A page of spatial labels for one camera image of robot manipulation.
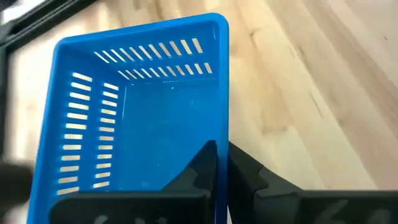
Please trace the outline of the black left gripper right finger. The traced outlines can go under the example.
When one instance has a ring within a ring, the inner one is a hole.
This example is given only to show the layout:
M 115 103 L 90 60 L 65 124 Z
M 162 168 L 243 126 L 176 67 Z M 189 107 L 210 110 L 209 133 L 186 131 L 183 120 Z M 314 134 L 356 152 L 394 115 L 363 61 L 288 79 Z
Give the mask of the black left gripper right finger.
M 304 190 L 233 143 L 228 207 L 233 223 L 397 224 L 395 190 Z

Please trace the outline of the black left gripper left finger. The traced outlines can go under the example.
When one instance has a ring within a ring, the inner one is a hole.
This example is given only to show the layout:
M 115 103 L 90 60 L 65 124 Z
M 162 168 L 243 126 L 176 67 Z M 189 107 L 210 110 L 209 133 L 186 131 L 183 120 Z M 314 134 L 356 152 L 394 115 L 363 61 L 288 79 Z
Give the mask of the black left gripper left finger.
M 207 141 L 189 164 L 160 191 L 78 192 L 50 209 L 54 224 L 214 223 L 217 145 Z

